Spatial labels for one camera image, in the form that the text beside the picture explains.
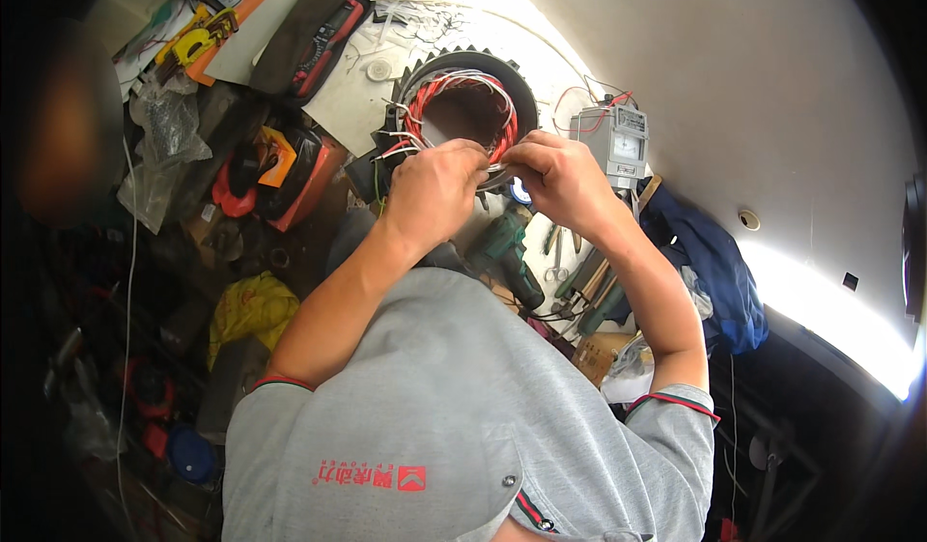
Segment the blue cloth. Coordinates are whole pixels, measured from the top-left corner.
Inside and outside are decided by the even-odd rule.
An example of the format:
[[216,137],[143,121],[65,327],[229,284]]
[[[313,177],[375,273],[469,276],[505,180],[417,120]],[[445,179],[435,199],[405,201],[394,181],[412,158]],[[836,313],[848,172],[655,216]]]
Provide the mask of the blue cloth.
[[[643,191],[649,181],[638,182],[638,190]],[[709,344],[738,355],[766,340],[770,325],[757,295],[757,283],[737,243],[724,228],[697,209],[677,202],[662,185],[641,212],[641,228],[677,269],[689,265],[698,274],[715,310],[702,321]],[[677,241],[670,244],[673,236]],[[618,316],[615,312],[609,318]]]

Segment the red multimeter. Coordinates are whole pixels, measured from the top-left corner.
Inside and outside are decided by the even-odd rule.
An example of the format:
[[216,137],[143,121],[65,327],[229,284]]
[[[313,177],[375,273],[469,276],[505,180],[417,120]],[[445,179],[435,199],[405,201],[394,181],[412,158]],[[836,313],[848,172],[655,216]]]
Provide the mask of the red multimeter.
[[332,58],[332,48],[348,36],[364,16],[364,11],[362,3],[346,0],[345,4],[319,27],[293,75],[293,81],[290,83],[291,95],[302,98],[309,94],[325,65]]

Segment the plastic bag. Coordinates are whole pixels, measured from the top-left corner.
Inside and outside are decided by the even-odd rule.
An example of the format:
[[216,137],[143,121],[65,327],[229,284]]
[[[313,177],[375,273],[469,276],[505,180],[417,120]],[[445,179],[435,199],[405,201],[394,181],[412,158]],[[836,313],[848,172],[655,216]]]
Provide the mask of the plastic bag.
[[650,345],[638,333],[618,351],[602,384],[602,396],[608,403],[633,403],[647,395],[654,380],[654,354]]
[[137,151],[146,170],[161,171],[212,157],[212,150],[197,132],[196,93],[197,84],[186,75],[172,78],[165,86],[150,76],[138,97],[130,101],[129,114],[145,131],[144,147]]
[[299,299],[270,270],[230,284],[212,316],[206,367],[212,371],[219,347],[249,334],[272,351],[297,309]]
[[[137,192],[133,177],[141,186]],[[157,235],[164,222],[164,215],[167,214],[170,196],[179,179],[180,164],[163,170],[150,170],[145,164],[139,164],[133,168],[133,174],[126,174],[116,197],[129,212],[134,208],[138,221],[151,230],[152,234]]]
[[69,403],[70,422],[64,439],[72,451],[99,457],[103,461],[116,458],[117,431],[103,411],[90,403]]

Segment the man's right hand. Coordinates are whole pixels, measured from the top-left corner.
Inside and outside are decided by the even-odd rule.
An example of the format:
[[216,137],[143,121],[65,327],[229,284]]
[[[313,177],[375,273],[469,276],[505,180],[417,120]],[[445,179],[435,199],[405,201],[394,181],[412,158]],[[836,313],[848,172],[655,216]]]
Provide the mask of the man's right hand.
[[585,144],[534,130],[503,162],[525,183],[539,212],[596,246],[605,226],[631,217]]

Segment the striped sleeve cuff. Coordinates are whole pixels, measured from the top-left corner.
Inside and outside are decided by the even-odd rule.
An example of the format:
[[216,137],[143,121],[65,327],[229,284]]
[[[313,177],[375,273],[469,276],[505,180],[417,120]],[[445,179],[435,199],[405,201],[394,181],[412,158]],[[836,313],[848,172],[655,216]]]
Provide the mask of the striped sleeve cuff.
[[296,387],[302,387],[303,389],[309,389],[310,391],[315,392],[315,387],[309,384],[306,384],[300,381],[299,379],[292,379],[290,377],[274,376],[274,377],[264,377],[263,379],[259,379],[258,382],[255,383],[253,387],[251,387],[251,393],[253,393],[254,390],[257,389],[258,387],[263,387],[265,385],[273,385],[273,384],[295,385]]
[[634,403],[632,403],[632,406],[628,408],[628,417],[630,418],[632,412],[638,409],[641,406],[641,404],[643,404],[646,401],[650,401],[651,399],[656,399],[659,401],[666,401],[667,403],[675,403],[677,405],[681,405],[689,409],[694,409],[695,411],[698,411],[699,413],[703,413],[704,415],[707,415],[708,417],[710,417],[711,419],[715,421],[721,421],[721,418],[715,415],[715,413],[710,408],[706,407],[704,404],[699,403],[698,401],[695,401],[694,399],[674,396],[674,395],[670,395],[668,393],[663,393],[663,392],[657,392],[657,393],[646,395],[644,397],[641,397]]

